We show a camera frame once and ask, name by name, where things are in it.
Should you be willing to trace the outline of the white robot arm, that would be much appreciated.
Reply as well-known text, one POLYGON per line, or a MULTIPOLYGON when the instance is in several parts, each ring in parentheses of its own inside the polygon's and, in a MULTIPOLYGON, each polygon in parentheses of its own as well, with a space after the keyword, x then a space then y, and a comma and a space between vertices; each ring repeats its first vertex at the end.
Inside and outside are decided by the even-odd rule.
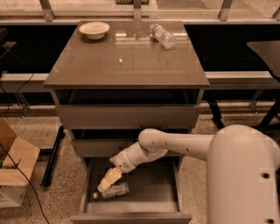
POLYGON ((114 167, 98 191, 106 191, 124 173, 169 151, 206 161, 208 224, 280 224, 280 147, 269 136, 244 125, 229 125, 214 135, 145 129, 136 143, 110 159, 114 167))

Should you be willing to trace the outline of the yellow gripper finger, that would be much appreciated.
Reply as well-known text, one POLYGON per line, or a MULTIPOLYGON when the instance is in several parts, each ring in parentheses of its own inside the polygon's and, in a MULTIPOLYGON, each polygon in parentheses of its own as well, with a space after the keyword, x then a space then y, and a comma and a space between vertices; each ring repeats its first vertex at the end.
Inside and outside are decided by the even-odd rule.
POLYGON ((106 191, 111 187, 118 179, 122 177, 122 171, 118 167, 110 168, 101 180, 97 189, 99 192, 106 191))

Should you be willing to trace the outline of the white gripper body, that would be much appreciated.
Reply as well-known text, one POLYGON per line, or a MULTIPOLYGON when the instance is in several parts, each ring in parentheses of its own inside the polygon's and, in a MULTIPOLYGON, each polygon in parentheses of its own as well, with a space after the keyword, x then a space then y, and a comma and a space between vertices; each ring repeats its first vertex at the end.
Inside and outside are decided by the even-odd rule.
POLYGON ((113 156, 109 161, 115 167, 118 167, 122 173, 132 172, 136 168, 136 166, 131 163, 128 155, 125 152, 119 152, 117 155, 113 156))

